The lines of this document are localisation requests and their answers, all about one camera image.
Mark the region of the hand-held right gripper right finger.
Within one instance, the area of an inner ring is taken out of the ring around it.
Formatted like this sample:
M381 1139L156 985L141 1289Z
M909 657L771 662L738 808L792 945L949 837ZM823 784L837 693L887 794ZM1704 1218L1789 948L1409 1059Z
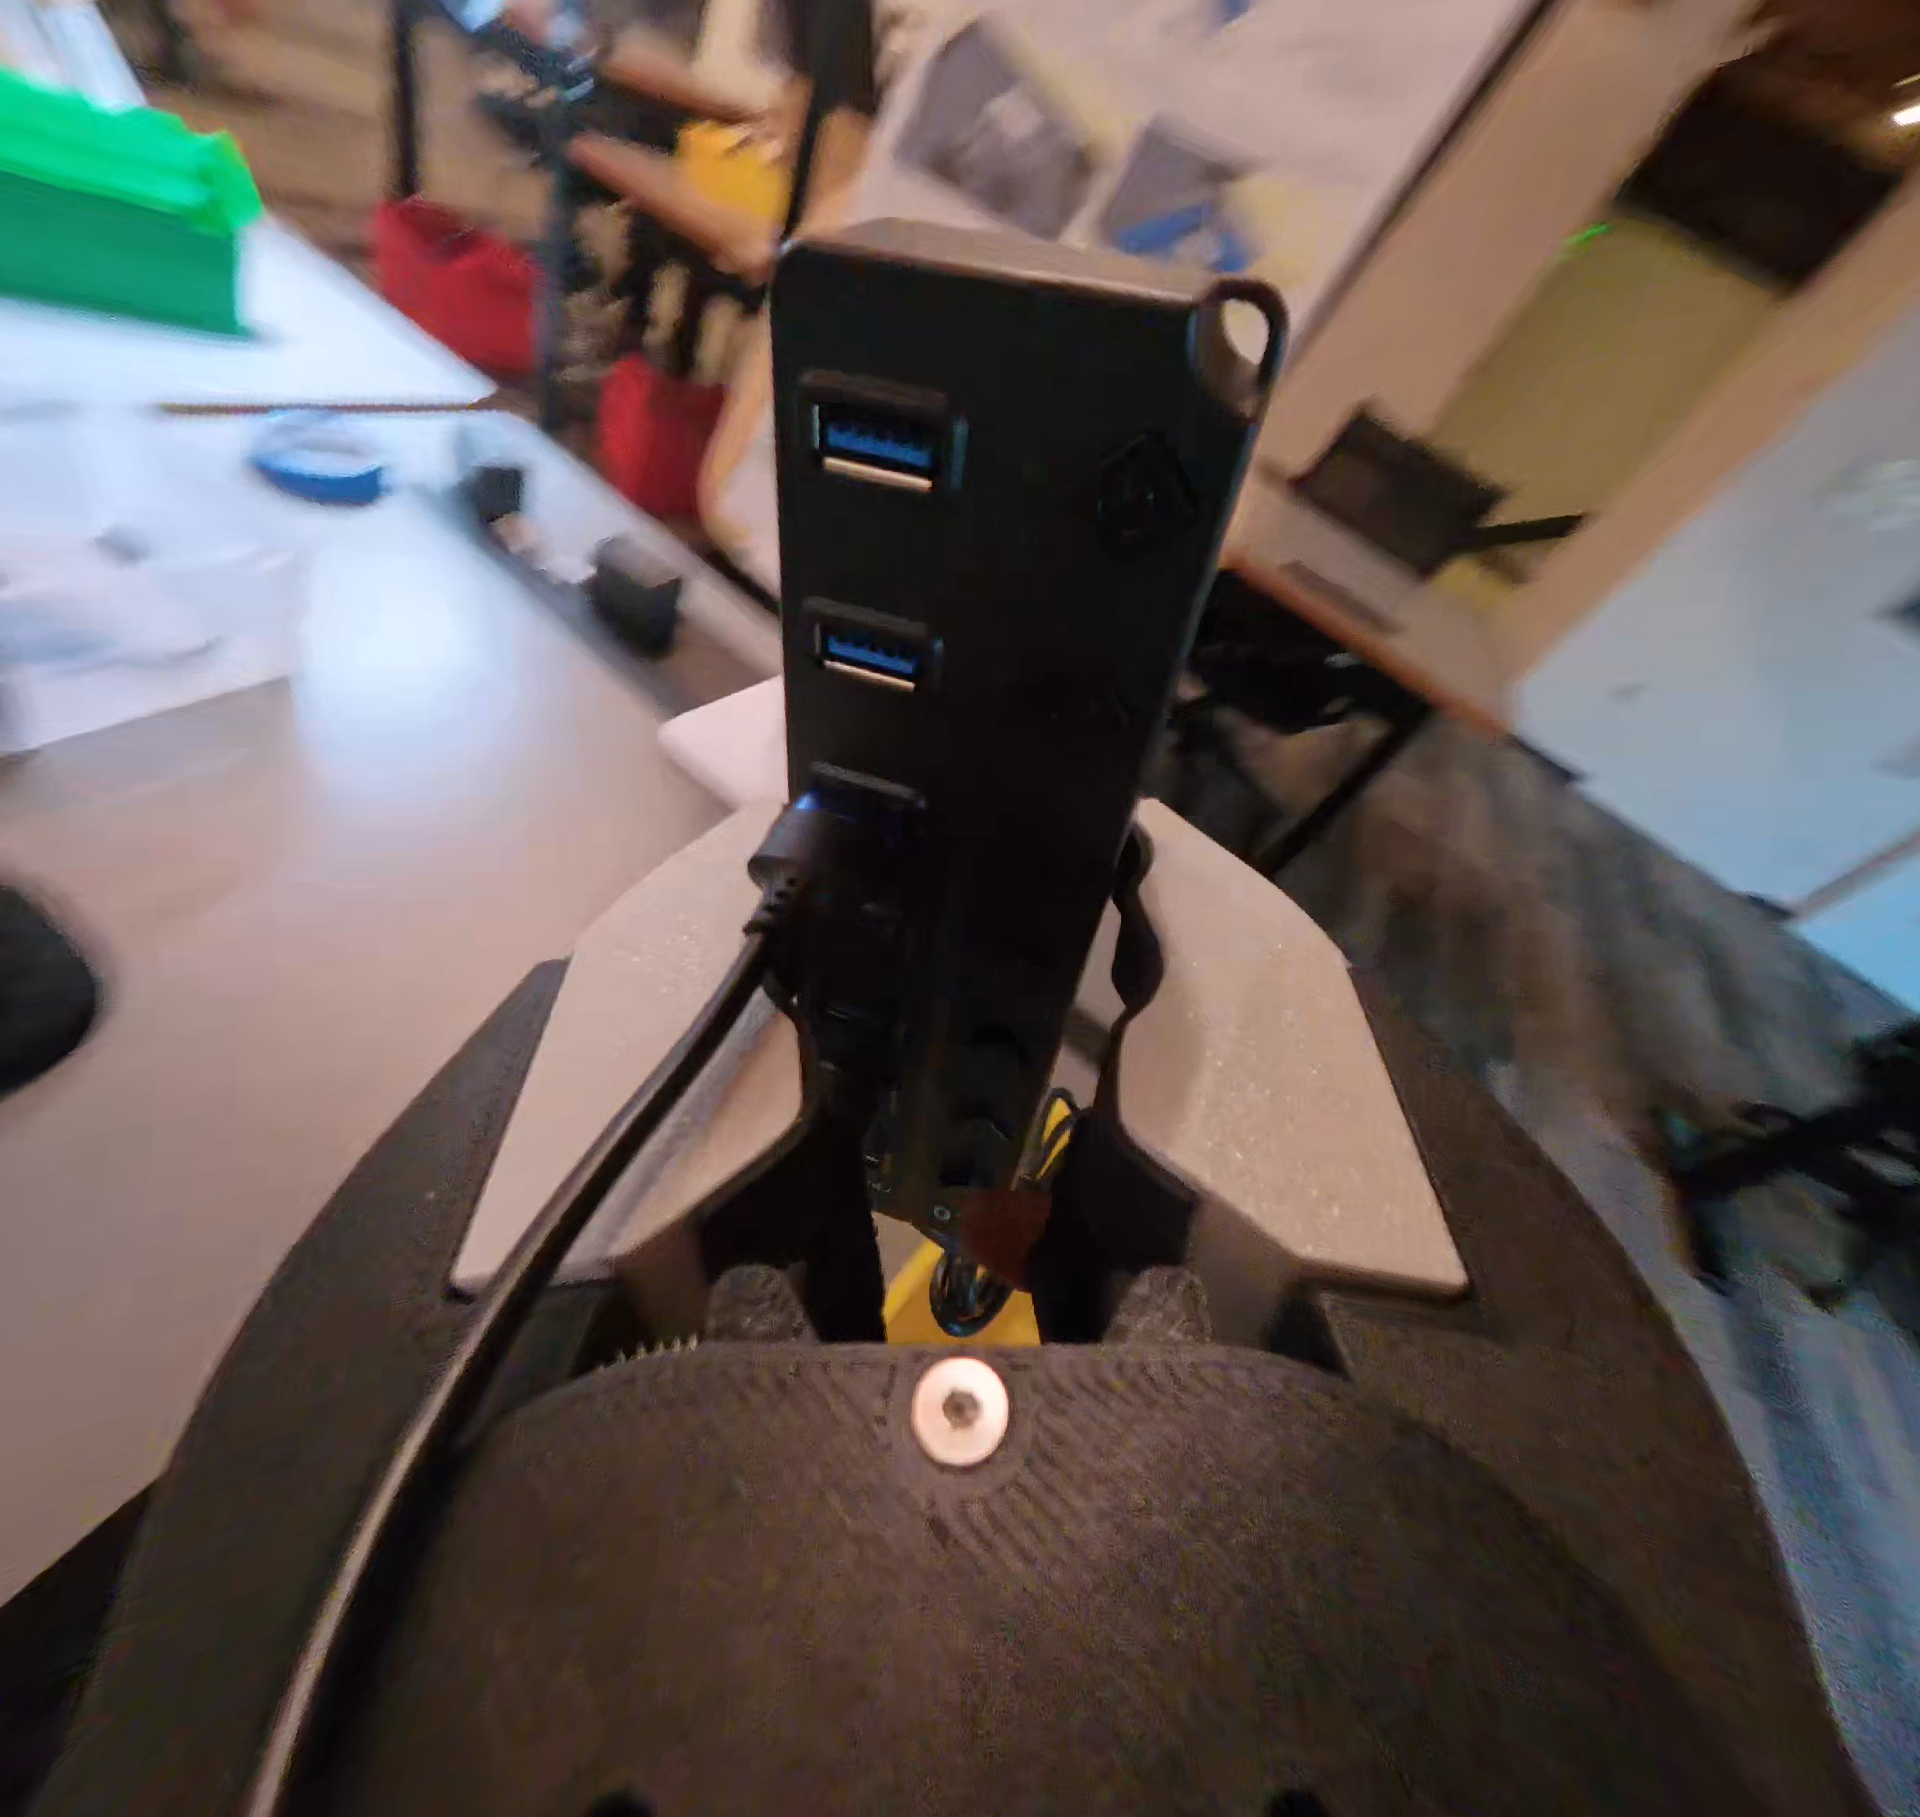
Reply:
M1141 909L1161 977L1121 1019L1118 912L1096 930L1115 1122L1189 1199L1178 1262L1219 1336L1265 1336L1300 1286L1457 1302L1469 1277L1338 945L1158 799Z

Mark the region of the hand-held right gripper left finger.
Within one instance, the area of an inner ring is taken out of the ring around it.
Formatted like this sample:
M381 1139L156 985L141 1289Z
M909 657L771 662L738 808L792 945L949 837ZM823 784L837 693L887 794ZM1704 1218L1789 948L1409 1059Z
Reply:
M721 989L758 904L749 860L781 806L737 808L667 857L576 945L448 1283L482 1293L559 1182ZM794 1021L765 994L614 1182L560 1283L614 1281L643 1326L703 1326L710 1215L803 1120Z

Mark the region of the yellow plastic bin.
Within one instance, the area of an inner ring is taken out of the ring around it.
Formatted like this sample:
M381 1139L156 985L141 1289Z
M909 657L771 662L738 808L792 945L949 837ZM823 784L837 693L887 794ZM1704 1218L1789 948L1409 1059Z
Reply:
M1029 1349L1041 1344L1029 1293L1010 1291L995 1316L966 1333L949 1332L935 1316L934 1279L944 1259L939 1245L918 1239L912 1256L889 1281L884 1300L887 1341L894 1347Z

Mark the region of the black multi-port USB hub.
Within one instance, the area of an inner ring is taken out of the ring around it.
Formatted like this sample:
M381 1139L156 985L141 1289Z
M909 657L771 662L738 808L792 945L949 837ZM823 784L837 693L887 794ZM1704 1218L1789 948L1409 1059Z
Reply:
M1282 294L929 222L771 284L801 1002L870 1202L1007 1189L1284 363Z

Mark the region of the wooden-edged office desk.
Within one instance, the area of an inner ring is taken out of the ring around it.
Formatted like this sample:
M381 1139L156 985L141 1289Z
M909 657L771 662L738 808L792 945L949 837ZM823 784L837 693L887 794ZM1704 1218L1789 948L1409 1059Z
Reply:
M1487 601L1450 570L1419 581L1312 509L1270 460L1240 486L1219 568L1457 723L1501 740L1517 678Z

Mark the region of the red bag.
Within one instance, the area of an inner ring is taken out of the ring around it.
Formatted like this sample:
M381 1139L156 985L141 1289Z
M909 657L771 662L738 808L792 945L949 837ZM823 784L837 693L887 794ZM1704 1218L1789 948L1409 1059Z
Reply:
M600 477L658 520L695 520L699 477L726 388L667 373L638 354L618 358L596 392Z
M381 297L444 349L494 380L535 373L534 256L425 197L382 201L370 219Z

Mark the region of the black quilted wrist rest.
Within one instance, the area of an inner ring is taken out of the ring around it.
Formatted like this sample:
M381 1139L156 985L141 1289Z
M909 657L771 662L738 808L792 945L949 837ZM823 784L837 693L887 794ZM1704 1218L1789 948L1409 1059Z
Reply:
M68 1059L90 1036L103 985L34 896L1 886L1 1098Z

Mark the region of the blue tape roll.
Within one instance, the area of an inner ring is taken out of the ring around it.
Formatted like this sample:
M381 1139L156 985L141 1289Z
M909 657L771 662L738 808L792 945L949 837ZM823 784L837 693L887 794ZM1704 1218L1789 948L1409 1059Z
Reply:
M268 412L247 460L266 486L322 509L368 509L390 483L385 452L348 412Z

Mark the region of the dark laptop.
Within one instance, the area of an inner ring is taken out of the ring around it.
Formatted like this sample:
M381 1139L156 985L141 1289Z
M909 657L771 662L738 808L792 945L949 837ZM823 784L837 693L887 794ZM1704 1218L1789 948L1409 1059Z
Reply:
M1508 486L1404 436L1371 409L1356 409L1287 487L1417 582L1464 556L1510 498Z

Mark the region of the green plastic bin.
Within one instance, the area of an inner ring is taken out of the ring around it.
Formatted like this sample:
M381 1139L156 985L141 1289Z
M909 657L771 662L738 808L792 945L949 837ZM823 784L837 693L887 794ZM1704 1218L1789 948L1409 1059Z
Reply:
M229 135L3 71L3 296L240 337L245 237L261 216Z

